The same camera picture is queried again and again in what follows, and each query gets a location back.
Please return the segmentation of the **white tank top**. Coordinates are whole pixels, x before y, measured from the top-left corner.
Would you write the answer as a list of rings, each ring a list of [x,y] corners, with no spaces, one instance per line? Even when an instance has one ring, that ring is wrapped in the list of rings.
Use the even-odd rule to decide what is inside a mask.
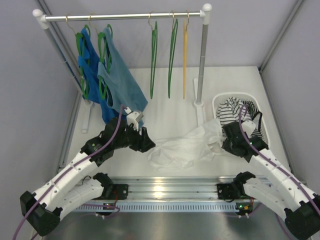
[[[148,154],[149,164],[158,171],[183,171],[199,161],[211,161],[222,154],[223,133],[216,118],[181,137],[158,140]]]

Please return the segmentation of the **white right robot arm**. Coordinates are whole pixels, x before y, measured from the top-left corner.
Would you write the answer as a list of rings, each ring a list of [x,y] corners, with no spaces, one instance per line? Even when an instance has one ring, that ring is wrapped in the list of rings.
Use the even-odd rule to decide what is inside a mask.
[[[224,200],[254,198],[280,217],[290,233],[298,240],[306,240],[320,231],[320,196],[299,181],[275,157],[269,146],[258,136],[248,137],[244,124],[233,121],[223,126],[226,139],[222,148],[243,158],[268,179],[266,185],[253,173],[236,175]]]

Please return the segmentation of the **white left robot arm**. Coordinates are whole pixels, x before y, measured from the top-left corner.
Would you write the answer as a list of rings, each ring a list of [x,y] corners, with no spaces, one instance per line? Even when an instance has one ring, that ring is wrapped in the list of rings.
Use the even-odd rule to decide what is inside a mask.
[[[110,159],[115,150],[130,148],[145,153],[155,146],[146,127],[135,129],[133,123],[113,118],[55,177],[34,192],[26,191],[20,196],[24,219],[41,237],[50,234],[74,209],[113,194],[114,183],[106,173],[96,173],[81,186],[78,182]]]

